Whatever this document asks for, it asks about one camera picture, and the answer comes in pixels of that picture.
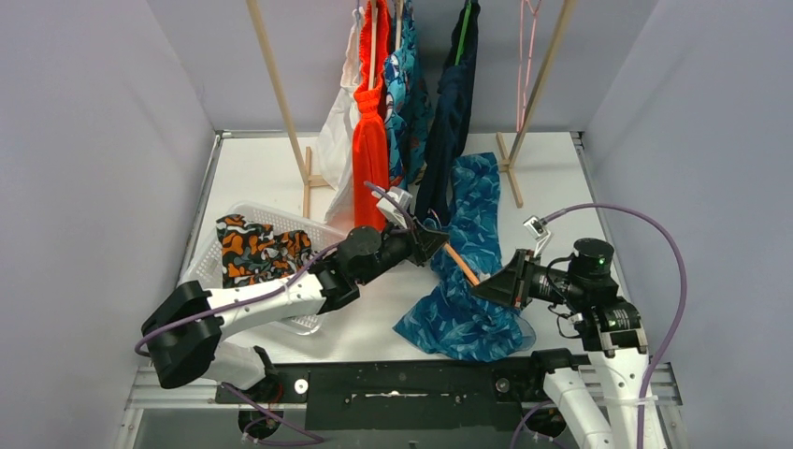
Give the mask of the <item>orange wooden hanger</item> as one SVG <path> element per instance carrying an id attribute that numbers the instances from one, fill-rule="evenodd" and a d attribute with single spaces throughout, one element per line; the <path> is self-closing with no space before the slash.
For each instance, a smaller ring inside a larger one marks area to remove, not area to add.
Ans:
<path id="1" fill-rule="evenodd" d="M 479 277 L 477 274 L 469 267 L 467 262 L 463 259 L 463 257 L 452 247 L 449 242 L 446 242 L 443 246 L 444 251 L 452 258 L 452 260 L 457 264 L 457 266 L 461 269 L 464 276 L 468 280 L 471 285 L 478 285 L 480 283 Z"/>

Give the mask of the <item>blue leaf print shorts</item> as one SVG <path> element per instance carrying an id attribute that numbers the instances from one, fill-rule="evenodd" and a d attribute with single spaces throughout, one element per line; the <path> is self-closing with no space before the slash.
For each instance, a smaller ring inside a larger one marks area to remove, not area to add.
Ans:
<path id="1" fill-rule="evenodd" d="M 430 213 L 422 223 L 449 234 L 450 244 L 477 275 L 501 270 L 497 212 L 500 176 L 491 152 L 458 157 L 451 168 L 451 217 Z M 530 349 L 536 341 L 519 311 L 476 298 L 453 258 L 439 250 L 430 262 L 439 283 L 393 326 L 404 340 L 427 354 L 463 361 L 494 362 Z"/>

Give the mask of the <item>pink wire hanger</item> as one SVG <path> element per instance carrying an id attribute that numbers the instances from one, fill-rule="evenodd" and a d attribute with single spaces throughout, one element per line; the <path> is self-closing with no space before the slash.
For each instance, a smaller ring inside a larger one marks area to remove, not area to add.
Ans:
<path id="1" fill-rule="evenodd" d="M 528 84 L 531 77 L 535 39 L 542 0 L 523 0 L 519 7 L 518 70 L 516 84 L 516 130 L 524 124 L 528 103 Z"/>

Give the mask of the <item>camouflage orange black shorts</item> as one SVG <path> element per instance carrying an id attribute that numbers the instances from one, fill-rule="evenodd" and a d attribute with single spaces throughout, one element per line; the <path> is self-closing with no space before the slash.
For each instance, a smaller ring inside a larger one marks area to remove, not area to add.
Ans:
<path id="1" fill-rule="evenodd" d="M 277 233 L 272 224 L 252 222 L 241 214 L 221 217 L 215 230 L 224 288 L 291 276 L 313 256 L 310 237 L 303 230 Z"/>

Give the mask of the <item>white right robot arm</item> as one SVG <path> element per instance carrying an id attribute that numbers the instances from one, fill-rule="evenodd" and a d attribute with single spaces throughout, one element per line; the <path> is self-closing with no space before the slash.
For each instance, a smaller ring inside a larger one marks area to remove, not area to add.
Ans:
<path id="1" fill-rule="evenodd" d="M 611 273 L 614 248 L 578 239 L 567 268 L 544 266 L 526 250 L 471 293 L 500 306 L 523 309 L 532 300 L 569 310 L 583 353 L 536 351 L 527 390 L 549 399 L 582 448 L 666 448 L 656 398 L 643 386 L 651 373 L 648 342 L 638 309 L 619 294 Z"/>

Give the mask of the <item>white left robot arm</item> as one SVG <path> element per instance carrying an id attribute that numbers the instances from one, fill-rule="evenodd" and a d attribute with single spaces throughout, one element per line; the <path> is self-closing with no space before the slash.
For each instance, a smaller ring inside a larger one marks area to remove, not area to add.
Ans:
<path id="1" fill-rule="evenodd" d="M 277 374 L 266 350 L 238 346 L 229 337 L 344 308 L 360 297 L 360 286 L 404 261 L 426 265 L 448 240 L 447 233 L 418 223 L 383 231 L 358 226 L 285 278 L 221 289 L 184 282 L 144 322 L 135 350 L 150 358 L 164 389 L 204 378 L 267 398 L 276 389 Z"/>

